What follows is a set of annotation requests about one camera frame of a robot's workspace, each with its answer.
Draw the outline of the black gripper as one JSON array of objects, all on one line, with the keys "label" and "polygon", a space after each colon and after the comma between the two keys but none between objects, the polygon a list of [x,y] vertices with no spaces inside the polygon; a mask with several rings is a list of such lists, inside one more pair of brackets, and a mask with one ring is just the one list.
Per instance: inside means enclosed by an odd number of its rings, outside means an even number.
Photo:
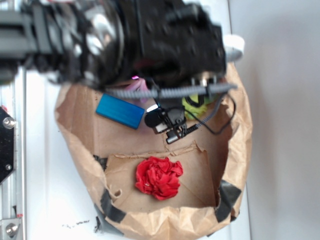
[{"label": "black gripper", "polygon": [[175,87],[206,72],[226,73],[222,27],[196,3],[137,0],[140,59],[134,69],[163,86]]}]

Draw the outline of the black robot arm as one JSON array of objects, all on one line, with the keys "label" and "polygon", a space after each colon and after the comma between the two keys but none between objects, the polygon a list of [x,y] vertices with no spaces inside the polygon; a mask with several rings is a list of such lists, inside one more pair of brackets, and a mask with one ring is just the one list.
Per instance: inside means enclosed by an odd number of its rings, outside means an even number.
[{"label": "black robot arm", "polygon": [[133,76],[162,87],[221,78],[227,61],[221,27],[196,3],[33,0],[0,13],[0,79],[19,67],[103,90]]}]

